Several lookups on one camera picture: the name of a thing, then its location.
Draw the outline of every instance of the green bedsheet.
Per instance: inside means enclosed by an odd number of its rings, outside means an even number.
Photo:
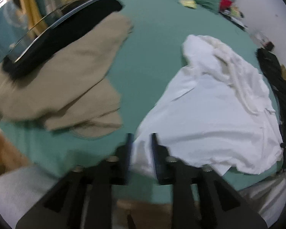
[[[89,140],[67,130],[48,132],[34,122],[0,122],[4,134],[22,153],[55,176],[62,176],[77,164],[95,165],[124,142],[126,133],[135,133],[168,82],[185,65],[181,45],[189,34],[218,38],[259,69],[256,46],[249,35],[220,15],[200,6],[196,10],[183,7],[178,0],[120,1],[125,5],[121,12],[131,18],[134,28],[119,50],[108,78],[122,95],[123,127],[105,137]],[[271,100],[277,110],[272,92]],[[240,190],[275,173],[279,165],[260,175],[230,169],[223,177]],[[157,186],[154,180],[135,173],[129,186],[114,187],[114,192],[119,198],[154,203],[171,201],[171,186]]]

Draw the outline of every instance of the yellow curtain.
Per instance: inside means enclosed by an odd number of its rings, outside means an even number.
[[[21,8],[28,17],[28,29],[33,28],[34,33],[39,36],[48,27],[39,12],[36,0],[20,0]]]

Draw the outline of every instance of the wall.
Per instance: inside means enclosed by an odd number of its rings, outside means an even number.
[[[236,0],[248,31],[262,31],[275,45],[272,51],[286,67],[286,5],[283,0]]]

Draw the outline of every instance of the yellow paper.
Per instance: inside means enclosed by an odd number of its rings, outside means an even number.
[[[197,4],[194,0],[179,0],[179,2],[185,7],[197,8]]]

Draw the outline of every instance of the black cloth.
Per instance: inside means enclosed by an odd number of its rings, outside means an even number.
[[[18,61],[12,62],[6,56],[3,59],[3,70],[13,80],[31,73],[54,53],[78,40],[109,14],[120,11],[122,8],[118,0],[98,0],[86,6],[56,27],[48,28]]]
[[[282,77],[280,63],[274,54],[260,48],[257,50],[257,59],[273,93],[278,98],[281,119],[280,131],[283,139],[281,147],[284,149],[282,169],[286,169],[286,80]]]

